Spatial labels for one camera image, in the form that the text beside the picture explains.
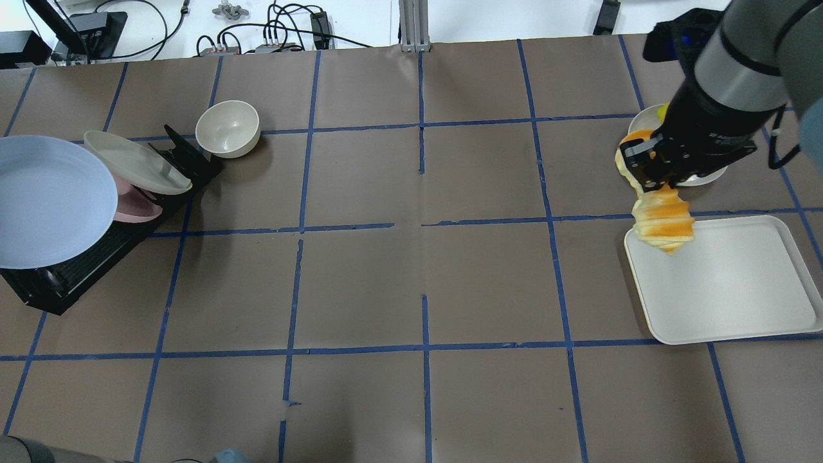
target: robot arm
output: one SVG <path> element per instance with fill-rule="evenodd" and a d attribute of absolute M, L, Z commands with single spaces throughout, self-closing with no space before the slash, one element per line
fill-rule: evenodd
<path fill-rule="evenodd" d="M 720 17 L 695 9 L 649 34 L 644 57 L 679 59 L 686 79 L 651 139 L 621 144 L 645 191 L 751 154 L 789 97 L 800 147 L 823 165 L 823 0 L 733 0 Z"/>

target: white floor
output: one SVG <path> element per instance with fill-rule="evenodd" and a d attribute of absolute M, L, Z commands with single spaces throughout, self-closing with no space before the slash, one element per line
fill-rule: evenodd
<path fill-rule="evenodd" d="M 23 8 L 24 0 L 4 0 L 4 14 L 0 16 L 0 30 L 30 30 L 31 21 Z M 191 10 L 180 32 L 164 47 L 159 58 L 180 58 L 195 55 L 195 43 L 200 35 L 212 38 L 218 31 L 241 22 L 265 22 L 270 0 L 231 0 L 249 10 L 249 16 L 229 21 L 212 14 L 219 0 L 191 0 Z M 648 32 L 658 21 L 667 21 L 694 7 L 724 9 L 730 0 L 622 0 L 616 34 Z M 179 19 L 182 0 L 153 0 L 165 15 L 169 29 Z M 334 34 L 373 46 L 397 43 L 397 0 L 313 0 L 323 7 L 332 21 Z M 66 13 L 90 12 L 102 0 L 77 2 L 61 0 Z M 566 37 L 590 35 L 597 19 L 602 0 L 430 0 L 429 24 L 432 42 L 464 42 L 485 40 L 528 39 L 536 37 Z M 138 2 L 115 2 L 103 11 L 128 13 L 118 54 L 129 54 L 155 43 L 163 37 L 163 25 L 157 13 Z M 44 40 L 54 46 L 57 40 L 51 30 L 31 12 L 35 24 L 43 32 Z M 310 30 L 309 15 L 296 13 L 300 29 Z M 259 27 L 238 27 L 232 30 L 243 51 L 262 43 Z M 312 40 L 304 36 L 308 48 Z M 355 45 L 335 40 L 335 48 Z M 149 59 L 154 54 L 138 55 L 132 60 Z"/>

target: connector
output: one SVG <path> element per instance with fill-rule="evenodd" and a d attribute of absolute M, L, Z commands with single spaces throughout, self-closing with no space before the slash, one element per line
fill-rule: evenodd
<path fill-rule="evenodd" d="M 256 49 L 254 49 L 255 54 L 258 54 L 258 53 L 265 54 L 265 53 L 275 53 L 275 52 L 279 53 L 279 52 L 283 52 L 283 51 L 300 51 L 300 46 L 298 46 L 297 44 L 293 44 L 291 42 L 289 42 L 287 44 L 283 44 L 283 45 L 266 43 L 266 44 L 262 44 L 262 45 L 258 46 Z"/>
<path fill-rule="evenodd" d="M 209 47 L 200 51 L 200 56 L 226 56 L 231 54 L 240 54 L 240 48 L 218 44 L 216 47 Z"/>
<path fill-rule="evenodd" d="M 332 33 L 332 27 L 328 24 L 328 15 L 326 12 L 320 12 L 312 13 L 310 16 L 311 30 L 314 32 L 314 48 L 328 49 L 328 44 L 332 41 L 332 38 L 328 36 Z"/>

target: black dish rack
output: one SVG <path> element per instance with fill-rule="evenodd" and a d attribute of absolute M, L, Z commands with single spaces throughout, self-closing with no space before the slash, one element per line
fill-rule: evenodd
<path fill-rule="evenodd" d="M 164 128 L 174 147 L 154 149 L 192 181 L 192 188 L 183 194 L 155 194 L 155 202 L 163 208 L 159 217 L 144 223 L 112 222 L 109 230 L 77 257 L 38 269 L 0 269 L 0 275 L 27 306 L 55 315 L 65 313 L 97 280 L 220 173 L 220 159 L 212 157 L 207 161 L 171 127 Z"/>

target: light blue plate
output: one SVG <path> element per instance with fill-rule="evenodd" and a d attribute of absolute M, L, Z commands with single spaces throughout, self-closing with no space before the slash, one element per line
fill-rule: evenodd
<path fill-rule="evenodd" d="M 0 138 L 0 268 L 57 264 L 109 229 L 117 187 L 95 155 L 74 143 Z"/>

